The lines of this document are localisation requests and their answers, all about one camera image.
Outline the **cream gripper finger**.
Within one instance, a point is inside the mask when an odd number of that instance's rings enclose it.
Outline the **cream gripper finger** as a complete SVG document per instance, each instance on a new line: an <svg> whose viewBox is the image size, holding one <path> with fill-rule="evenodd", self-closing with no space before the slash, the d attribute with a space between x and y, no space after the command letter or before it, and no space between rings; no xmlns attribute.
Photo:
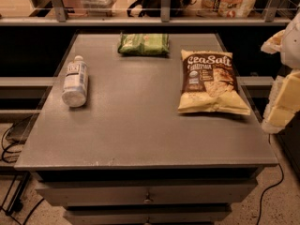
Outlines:
<svg viewBox="0 0 300 225"><path fill-rule="evenodd" d="M284 129L293 119L292 112L267 106L262 120L262 129L268 134L277 134Z"/></svg>
<svg viewBox="0 0 300 225"><path fill-rule="evenodd" d="M291 112L300 110L300 71L290 73L283 80L275 105Z"/></svg>

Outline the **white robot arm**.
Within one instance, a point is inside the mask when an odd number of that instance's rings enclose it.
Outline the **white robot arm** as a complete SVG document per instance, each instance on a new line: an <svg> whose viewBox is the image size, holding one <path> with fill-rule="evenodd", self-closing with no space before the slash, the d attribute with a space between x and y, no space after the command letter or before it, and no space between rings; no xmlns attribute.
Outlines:
<svg viewBox="0 0 300 225"><path fill-rule="evenodd" d="M261 51L280 53L281 63L292 70L273 81L269 103L263 113L262 129L268 134L276 134L300 111L300 14L284 30L265 41Z"/></svg>

